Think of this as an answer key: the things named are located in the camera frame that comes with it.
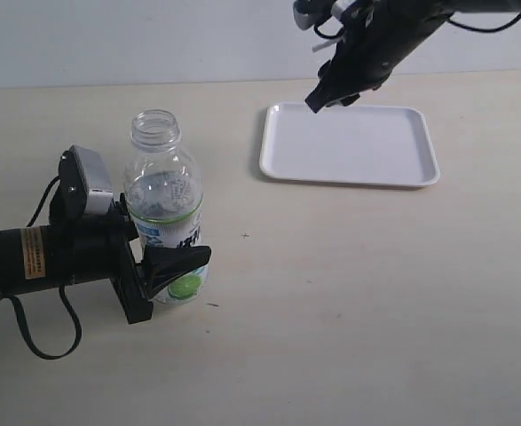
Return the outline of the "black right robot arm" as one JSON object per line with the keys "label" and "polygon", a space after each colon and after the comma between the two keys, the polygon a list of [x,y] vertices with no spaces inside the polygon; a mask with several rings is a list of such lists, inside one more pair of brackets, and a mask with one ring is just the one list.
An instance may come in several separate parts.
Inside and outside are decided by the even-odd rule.
{"label": "black right robot arm", "polygon": [[[335,46],[306,97],[314,112],[347,107],[365,91],[376,91],[394,68],[444,24],[491,34],[521,20],[521,1],[295,1],[294,20]],[[455,13],[515,13],[497,28],[473,28],[452,20]]]}

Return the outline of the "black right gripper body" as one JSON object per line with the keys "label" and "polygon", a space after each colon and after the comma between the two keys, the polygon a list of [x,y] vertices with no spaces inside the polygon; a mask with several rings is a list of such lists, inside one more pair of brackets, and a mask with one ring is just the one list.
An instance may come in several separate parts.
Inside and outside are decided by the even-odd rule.
{"label": "black right gripper body", "polygon": [[393,69],[451,17],[443,1],[378,1],[367,24],[349,27],[315,92],[352,96],[382,85]]}

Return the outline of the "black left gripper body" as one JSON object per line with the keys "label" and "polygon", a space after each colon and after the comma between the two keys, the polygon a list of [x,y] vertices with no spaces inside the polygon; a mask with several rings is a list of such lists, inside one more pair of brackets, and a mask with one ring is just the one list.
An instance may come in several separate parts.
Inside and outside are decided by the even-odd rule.
{"label": "black left gripper body", "polygon": [[109,280],[126,320],[136,324],[152,318],[154,305],[140,289],[137,264],[116,201],[102,217],[69,219],[61,193],[55,193],[49,208],[49,280],[63,285]]}

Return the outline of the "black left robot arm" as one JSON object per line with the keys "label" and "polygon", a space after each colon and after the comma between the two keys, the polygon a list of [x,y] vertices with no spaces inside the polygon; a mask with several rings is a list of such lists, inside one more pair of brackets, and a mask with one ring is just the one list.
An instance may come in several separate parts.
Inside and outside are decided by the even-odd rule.
{"label": "black left robot arm", "polygon": [[114,202],[105,215],[72,218],[57,196],[49,224],[0,231],[0,300],[110,280],[127,321],[148,321],[157,294],[207,265],[211,249],[148,247],[136,261],[130,242],[137,237],[124,201]]}

